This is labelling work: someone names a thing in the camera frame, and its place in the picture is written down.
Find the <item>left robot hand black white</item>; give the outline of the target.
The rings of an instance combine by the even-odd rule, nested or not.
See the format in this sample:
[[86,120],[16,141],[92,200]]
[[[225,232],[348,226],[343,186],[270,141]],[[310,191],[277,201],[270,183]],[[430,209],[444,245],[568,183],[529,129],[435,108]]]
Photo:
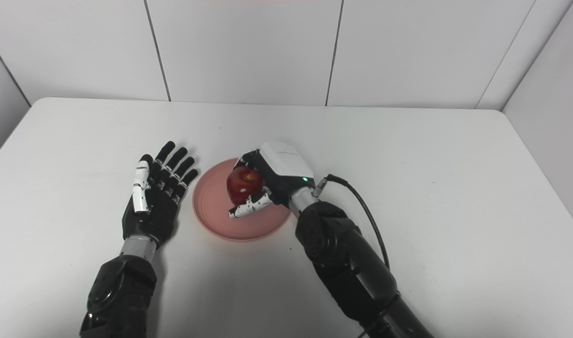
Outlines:
[[173,141],[164,144],[156,157],[141,157],[123,214],[123,239],[146,236],[156,248],[168,242],[177,226],[181,202],[199,174],[194,163],[188,149]]

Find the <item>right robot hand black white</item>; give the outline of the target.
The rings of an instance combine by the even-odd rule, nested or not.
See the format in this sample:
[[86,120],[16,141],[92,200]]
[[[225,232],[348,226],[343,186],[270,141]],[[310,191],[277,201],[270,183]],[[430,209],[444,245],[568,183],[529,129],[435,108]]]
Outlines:
[[295,217],[318,202],[312,196],[314,173],[297,149],[269,141],[238,158],[226,182],[233,207],[230,218],[241,218],[274,204]]

